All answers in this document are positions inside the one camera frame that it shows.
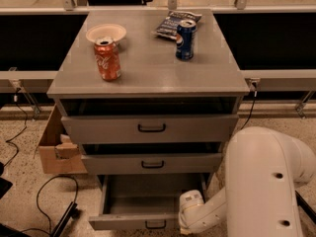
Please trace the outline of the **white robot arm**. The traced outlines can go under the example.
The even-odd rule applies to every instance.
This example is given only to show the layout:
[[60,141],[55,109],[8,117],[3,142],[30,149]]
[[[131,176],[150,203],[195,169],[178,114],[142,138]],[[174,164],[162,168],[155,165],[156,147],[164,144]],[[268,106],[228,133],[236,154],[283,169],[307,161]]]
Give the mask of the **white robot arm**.
[[316,156],[301,140],[252,126],[238,131],[225,155],[225,187],[209,200],[180,196],[183,234],[225,220],[228,237],[303,237],[295,188],[315,177]]

